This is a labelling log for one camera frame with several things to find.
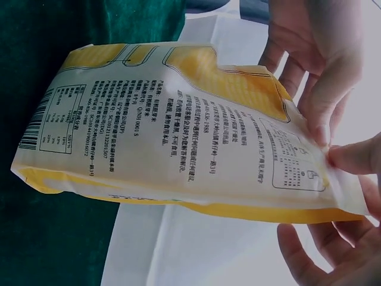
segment plastic bag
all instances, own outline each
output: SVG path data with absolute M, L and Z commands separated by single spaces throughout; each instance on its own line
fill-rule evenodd
M 12 171 L 47 194 L 216 216 L 316 223 L 368 214 L 358 178 L 326 164 L 277 79 L 260 66 L 217 67 L 212 46 L 73 51 Z

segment finger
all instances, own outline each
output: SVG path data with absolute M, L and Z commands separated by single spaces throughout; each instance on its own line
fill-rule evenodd
M 333 111 L 332 115 L 331 115 L 331 119 L 330 119 L 330 123 L 329 123 L 329 129 L 330 129 L 330 141 L 332 141 L 334 135 L 335 135 L 335 131 L 341 121 L 341 118 L 343 117 L 343 114 L 344 114 L 344 110 L 345 110 L 345 106 L 346 106 L 346 103 L 348 102 L 348 99 L 349 99 L 349 95 L 350 95 L 350 92 L 347 93 L 340 101 L 339 103 L 336 105 L 335 107 L 335 110 Z
M 269 72 L 275 73 L 284 53 L 285 51 L 269 38 L 258 65 L 265 66 Z
M 366 217 L 353 222 L 335 222 L 335 226 L 354 247 L 370 251 L 381 247 L 379 230 Z
M 320 254 L 335 267 L 351 254 L 353 247 L 345 241 L 332 223 L 309 225 L 312 238 Z
M 318 285 L 327 275 L 308 257 L 292 225 L 281 224 L 277 229 L 282 256 L 298 285 Z
M 381 220 L 381 196 L 379 187 L 367 176 L 359 176 L 358 178 L 369 213 L 378 221 Z
M 330 139 L 330 118 L 342 98 L 360 79 L 351 64 L 331 65 L 321 74 L 308 97 L 305 114 L 308 128 L 319 145 L 326 146 Z
M 329 150 L 331 163 L 352 174 L 381 173 L 381 133 L 363 142 Z
M 290 56 L 279 77 L 279 82 L 285 87 L 291 98 L 298 92 L 305 70 Z
M 298 109 L 304 117 L 305 117 L 305 114 L 308 112 L 307 110 L 308 96 L 310 95 L 311 90 L 316 84 L 318 79 L 319 79 L 319 76 L 317 76 L 316 74 L 310 73 L 308 75 L 307 81 L 305 82 L 305 87 L 304 87 L 302 95 L 300 96 L 300 100 L 298 103 Z
M 308 128 L 318 144 L 330 139 L 330 118 L 361 79 L 363 33 L 360 1 L 307 1 L 314 39 L 326 68 L 308 97 Z

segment small icon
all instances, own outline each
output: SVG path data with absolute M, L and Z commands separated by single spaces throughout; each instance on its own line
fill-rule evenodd
M 307 176 L 308 176 L 309 179 L 314 179 L 315 177 L 319 177 L 319 174 L 316 173 L 315 171 L 308 170 L 307 171 Z
M 301 152 L 303 155 L 308 154 L 308 152 L 307 152 L 305 149 L 303 149 L 303 148 L 299 148 L 299 150 L 300 150 L 300 152 Z

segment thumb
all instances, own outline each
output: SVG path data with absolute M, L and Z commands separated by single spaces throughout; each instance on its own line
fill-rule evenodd
M 355 175 L 381 173 L 381 133 L 363 142 L 332 147 L 329 160 L 335 167 Z
M 330 143 L 332 114 L 344 96 L 361 79 L 361 72 L 362 58 L 356 49 L 329 61 L 312 88 L 304 116 L 308 129 L 319 145 L 326 146 Z

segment barcode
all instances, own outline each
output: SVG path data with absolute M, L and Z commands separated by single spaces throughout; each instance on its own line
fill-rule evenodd
M 33 115 L 32 119 L 28 124 L 28 127 L 24 132 L 24 135 L 18 145 L 19 148 L 30 150 L 37 149 L 38 134 L 40 132 L 43 115 L 45 114 L 48 103 L 52 97 L 53 90 L 54 89 L 48 90 L 46 94 L 43 96 L 40 105 L 36 109 L 35 114 Z

